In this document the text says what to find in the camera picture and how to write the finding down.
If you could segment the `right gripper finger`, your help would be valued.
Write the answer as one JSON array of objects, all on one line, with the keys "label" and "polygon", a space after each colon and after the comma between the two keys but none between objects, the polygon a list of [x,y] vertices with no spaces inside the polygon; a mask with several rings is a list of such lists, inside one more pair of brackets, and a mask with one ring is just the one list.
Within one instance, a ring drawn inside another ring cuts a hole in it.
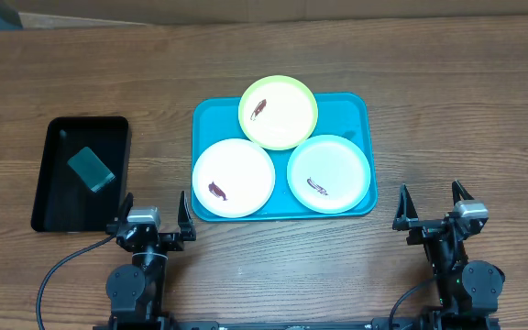
[{"label": "right gripper finger", "polygon": [[418,220],[418,214],[413,204],[412,197],[403,183],[400,188],[399,204],[396,213],[396,220]]},{"label": "right gripper finger", "polygon": [[473,200],[474,197],[464,188],[459,180],[455,180],[451,184],[453,204],[460,201]]}]

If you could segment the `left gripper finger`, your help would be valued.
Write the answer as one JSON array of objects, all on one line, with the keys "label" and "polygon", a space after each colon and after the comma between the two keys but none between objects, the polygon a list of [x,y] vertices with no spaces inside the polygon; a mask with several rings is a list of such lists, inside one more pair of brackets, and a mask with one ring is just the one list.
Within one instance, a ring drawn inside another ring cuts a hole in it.
[{"label": "left gripper finger", "polygon": [[182,241],[196,240],[196,230],[189,211],[185,191],[181,192],[177,223]]},{"label": "left gripper finger", "polygon": [[127,220],[127,216],[131,208],[133,207],[133,204],[134,204],[134,196],[132,192],[129,192],[126,195],[124,201],[120,204],[118,208],[116,219],[115,219],[117,223],[119,224],[125,223],[125,221]]}]

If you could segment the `green sponge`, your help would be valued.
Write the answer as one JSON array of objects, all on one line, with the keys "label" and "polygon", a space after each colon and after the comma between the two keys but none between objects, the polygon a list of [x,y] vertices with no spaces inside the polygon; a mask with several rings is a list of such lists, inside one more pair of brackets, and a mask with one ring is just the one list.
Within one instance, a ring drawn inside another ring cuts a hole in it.
[{"label": "green sponge", "polygon": [[68,165],[93,193],[98,193],[116,177],[89,147],[72,156]]}]

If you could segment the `white plate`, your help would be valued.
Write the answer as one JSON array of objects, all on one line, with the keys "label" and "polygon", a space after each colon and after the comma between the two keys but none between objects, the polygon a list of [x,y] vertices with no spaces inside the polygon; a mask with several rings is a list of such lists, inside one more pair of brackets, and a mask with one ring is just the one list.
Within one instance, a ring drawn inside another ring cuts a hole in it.
[{"label": "white plate", "polygon": [[214,143],[192,170],[192,189],[199,204],[223,218],[256,213],[271,197],[275,181],[269,154],[241,138]]}]

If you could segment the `yellow-green plate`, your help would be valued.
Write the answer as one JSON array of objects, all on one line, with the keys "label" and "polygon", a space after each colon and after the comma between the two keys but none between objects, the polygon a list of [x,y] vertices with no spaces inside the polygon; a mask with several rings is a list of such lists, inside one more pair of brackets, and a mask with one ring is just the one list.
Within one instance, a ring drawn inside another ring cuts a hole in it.
[{"label": "yellow-green plate", "polygon": [[261,78],[240,97],[240,127],[249,140],[264,149],[297,147],[312,135],[317,119],[314,94],[303,82],[290,76]]}]

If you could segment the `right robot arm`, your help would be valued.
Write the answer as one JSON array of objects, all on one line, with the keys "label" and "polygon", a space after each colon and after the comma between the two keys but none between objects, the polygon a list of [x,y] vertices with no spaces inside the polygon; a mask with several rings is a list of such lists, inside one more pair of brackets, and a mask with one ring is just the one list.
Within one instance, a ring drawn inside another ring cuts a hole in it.
[{"label": "right robot arm", "polygon": [[[421,220],[405,185],[400,188],[397,214],[392,228],[406,231],[409,246],[421,245],[433,277],[408,290],[393,305],[389,329],[498,329],[491,317],[499,306],[505,282],[503,271],[491,263],[470,261],[464,241],[481,232],[489,220],[485,204],[475,199],[460,181],[452,182],[453,208],[441,219]],[[435,284],[437,306],[426,306],[409,324],[395,319],[401,304],[414,293]]]}]

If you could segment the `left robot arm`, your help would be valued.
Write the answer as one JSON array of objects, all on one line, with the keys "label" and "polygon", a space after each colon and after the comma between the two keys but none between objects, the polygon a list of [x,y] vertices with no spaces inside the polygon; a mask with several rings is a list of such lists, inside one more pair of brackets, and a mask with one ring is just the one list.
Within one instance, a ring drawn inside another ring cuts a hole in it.
[{"label": "left robot arm", "polygon": [[180,326],[162,309],[168,254],[184,250],[196,239],[187,198],[180,195],[174,233],[160,232],[160,210],[156,206],[134,205],[129,193],[119,206],[115,221],[106,232],[123,250],[132,254],[129,264],[114,269],[105,290],[111,303],[109,329],[173,330]]}]

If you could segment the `teal plastic tray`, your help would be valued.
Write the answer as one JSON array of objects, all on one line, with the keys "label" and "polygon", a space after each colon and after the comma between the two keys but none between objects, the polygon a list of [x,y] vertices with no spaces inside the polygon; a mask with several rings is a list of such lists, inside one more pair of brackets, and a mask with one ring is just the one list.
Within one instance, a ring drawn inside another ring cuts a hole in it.
[{"label": "teal plastic tray", "polygon": [[[363,216],[372,211],[379,199],[369,115],[364,100],[351,92],[317,93],[318,120],[312,135],[336,135],[356,144],[365,154],[370,167],[370,182],[366,196],[342,216]],[[192,116],[192,162],[214,143],[228,138],[243,138],[238,122],[240,98],[218,97],[199,103]],[[273,221],[324,218],[302,205],[291,193],[287,182],[289,150],[269,154],[276,171],[276,182],[269,200],[245,221]]]}]

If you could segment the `black rectangular bin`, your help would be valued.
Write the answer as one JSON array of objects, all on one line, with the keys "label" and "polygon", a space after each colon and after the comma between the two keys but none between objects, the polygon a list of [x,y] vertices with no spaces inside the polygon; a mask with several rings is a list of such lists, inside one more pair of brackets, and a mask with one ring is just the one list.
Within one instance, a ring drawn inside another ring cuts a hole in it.
[{"label": "black rectangular bin", "polygon": [[[38,232],[105,231],[126,195],[131,129],[122,116],[65,116],[48,126],[31,226]],[[115,175],[91,192],[68,165],[89,147]]]}]

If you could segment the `light blue plate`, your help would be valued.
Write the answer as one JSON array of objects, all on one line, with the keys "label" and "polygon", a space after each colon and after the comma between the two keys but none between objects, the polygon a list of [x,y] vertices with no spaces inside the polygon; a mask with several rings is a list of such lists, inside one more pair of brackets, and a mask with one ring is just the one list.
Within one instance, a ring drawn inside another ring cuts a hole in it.
[{"label": "light blue plate", "polygon": [[336,136],[310,137],[291,154],[287,182],[294,197],[321,214],[340,214],[368,194],[369,160],[352,141]]}]

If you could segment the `cardboard strip at back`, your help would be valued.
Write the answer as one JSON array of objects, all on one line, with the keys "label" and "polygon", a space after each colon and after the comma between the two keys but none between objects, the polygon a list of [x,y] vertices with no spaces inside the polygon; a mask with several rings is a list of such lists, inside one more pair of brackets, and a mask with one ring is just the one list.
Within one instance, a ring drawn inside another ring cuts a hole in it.
[{"label": "cardboard strip at back", "polygon": [[19,12],[148,24],[528,15],[528,0],[9,0]]}]

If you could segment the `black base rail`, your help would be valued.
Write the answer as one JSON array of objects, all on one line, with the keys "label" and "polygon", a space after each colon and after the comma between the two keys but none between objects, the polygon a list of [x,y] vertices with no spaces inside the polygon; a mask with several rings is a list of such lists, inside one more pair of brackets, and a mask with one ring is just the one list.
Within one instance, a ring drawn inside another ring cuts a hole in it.
[{"label": "black base rail", "polygon": [[181,329],[181,330],[412,330],[430,329],[425,325],[419,326],[416,319],[409,317],[395,318],[392,328],[389,327],[388,317],[374,318],[371,321],[356,322],[320,322],[320,323],[239,323],[220,324],[216,321],[177,322],[174,325],[161,325],[159,322],[147,324],[111,324],[95,325],[94,330],[109,329]]}]

